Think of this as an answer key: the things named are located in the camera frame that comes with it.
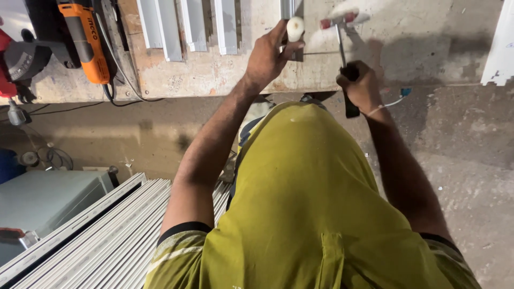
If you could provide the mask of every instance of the shirt sleeve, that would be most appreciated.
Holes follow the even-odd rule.
[[[211,228],[200,222],[172,227],[157,241],[143,289],[199,287],[199,269],[205,238]]]
[[[420,234],[434,254],[437,267],[455,289],[481,289],[461,252],[450,241],[433,234]]]

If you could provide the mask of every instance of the hand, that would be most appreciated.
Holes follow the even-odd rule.
[[[305,46],[303,41],[287,43],[282,53],[279,52],[286,25],[287,20],[280,20],[269,33],[255,41],[244,78],[255,85],[258,93],[280,75],[293,52]]]
[[[353,64],[359,70],[359,78],[357,81],[350,81],[343,75],[338,75],[336,82],[348,94],[348,98],[355,104],[365,115],[383,105],[382,98],[378,92],[378,81],[373,69],[364,62],[358,60],[349,63]]]

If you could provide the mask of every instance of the worn table surface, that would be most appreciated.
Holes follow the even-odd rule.
[[[343,35],[347,58],[363,59],[385,85],[468,84],[479,82],[502,8],[501,1],[481,0],[306,0],[304,61],[290,61],[264,93],[338,89],[337,39],[318,22],[330,14],[359,8],[371,20]],[[190,52],[182,42],[183,62],[166,62],[161,49],[146,49],[136,0],[120,0],[130,53],[118,46],[117,57],[142,95],[192,97],[226,95],[243,75],[255,40],[279,20],[279,1],[236,2],[241,12],[238,55],[221,56],[217,46],[214,3],[204,1],[207,52]],[[176,1],[183,37],[180,1]],[[110,31],[111,37],[116,34]],[[128,86],[115,81],[119,100],[135,99]],[[32,83],[37,102],[106,100],[98,85],[81,70],[63,68],[52,59]]]

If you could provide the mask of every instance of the black handle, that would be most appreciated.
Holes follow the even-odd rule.
[[[339,73],[344,75],[350,81],[356,81],[359,78],[359,70],[357,67],[349,63],[345,68],[340,68]],[[356,107],[348,98],[348,94],[346,91],[343,91],[344,94],[344,106],[346,108],[346,118],[354,118],[360,115],[360,110]]]

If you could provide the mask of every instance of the bracelet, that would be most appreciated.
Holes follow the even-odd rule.
[[[382,109],[384,107],[385,107],[385,105],[381,104],[376,109],[372,110],[370,113],[368,113],[368,114],[362,113],[362,114],[364,114],[366,117],[370,117],[372,114],[374,114],[375,112],[379,111],[380,109]]]

